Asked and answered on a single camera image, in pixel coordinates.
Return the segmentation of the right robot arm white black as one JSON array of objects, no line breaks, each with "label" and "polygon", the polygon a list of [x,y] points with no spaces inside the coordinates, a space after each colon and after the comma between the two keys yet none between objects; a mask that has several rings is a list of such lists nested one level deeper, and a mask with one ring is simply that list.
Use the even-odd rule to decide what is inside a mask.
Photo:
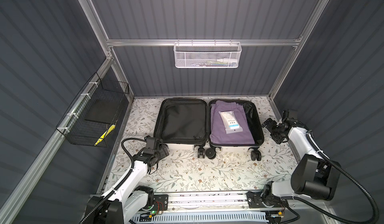
[{"label": "right robot arm white black", "polygon": [[282,197],[332,200],[340,172],[320,155],[322,151],[311,137],[309,128],[295,116],[291,117],[288,110],[283,112],[280,123],[269,118],[262,127],[270,132],[277,144],[287,141],[298,160],[289,181],[270,181],[265,185],[261,194],[264,204],[273,206]]}]

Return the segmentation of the small white packet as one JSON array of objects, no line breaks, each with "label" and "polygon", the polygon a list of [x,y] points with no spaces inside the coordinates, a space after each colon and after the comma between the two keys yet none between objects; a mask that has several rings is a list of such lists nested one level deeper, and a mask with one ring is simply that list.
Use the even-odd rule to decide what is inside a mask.
[{"label": "small white packet", "polygon": [[243,131],[233,111],[219,112],[219,114],[225,126],[226,134],[240,133]]}]

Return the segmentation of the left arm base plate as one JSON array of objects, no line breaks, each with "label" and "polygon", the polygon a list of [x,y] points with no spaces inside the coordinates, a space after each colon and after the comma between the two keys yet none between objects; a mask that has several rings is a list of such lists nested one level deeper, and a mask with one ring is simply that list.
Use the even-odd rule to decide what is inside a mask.
[{"label": "left arm base plate", "polygon": [[148,210],[151,212],[157,211],[167,211],[169,204],[169,195],[154,195],[154,200],[147,205],[143,210]]}]

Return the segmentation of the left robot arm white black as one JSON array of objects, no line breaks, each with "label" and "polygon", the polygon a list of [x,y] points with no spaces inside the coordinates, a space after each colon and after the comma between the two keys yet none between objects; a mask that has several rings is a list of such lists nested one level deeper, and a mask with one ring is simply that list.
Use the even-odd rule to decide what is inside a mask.
[{"label": "left robot arm white black", "polygon": [[[146,146],[131,155],[125,147],[127,141],[145,142]],[[89,200],[81,224],[133,224],[133,217],[139,211],[144,211],[141,219],[150,220],[164,210],[160,208],[163,203],[155,199],[154,189],[140,186],[139,182],[169,155],[168,147],[162,140],[150,136],[123,139],[121,147],[128,155],[131,167],[109,190]]]}]

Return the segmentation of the purple jeans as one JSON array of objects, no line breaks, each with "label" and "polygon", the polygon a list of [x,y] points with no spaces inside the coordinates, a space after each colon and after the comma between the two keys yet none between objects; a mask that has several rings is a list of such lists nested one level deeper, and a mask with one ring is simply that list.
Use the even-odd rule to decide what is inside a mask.
[{"label": "purple jeans", "polygon": [[212,104],[210,139],[219,145],[254,145],[243,106],[224,101]]}]

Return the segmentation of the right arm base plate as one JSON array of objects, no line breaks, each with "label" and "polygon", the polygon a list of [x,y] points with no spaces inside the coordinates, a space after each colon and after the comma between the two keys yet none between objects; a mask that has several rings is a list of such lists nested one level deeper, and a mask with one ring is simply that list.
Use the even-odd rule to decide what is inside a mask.
[{"label": "right arm base plate", "polygon": [[247,202],[250,208],[286,208],[289,206],[287,201],[272,194],[264,194],[264,192],[247,192]]}]

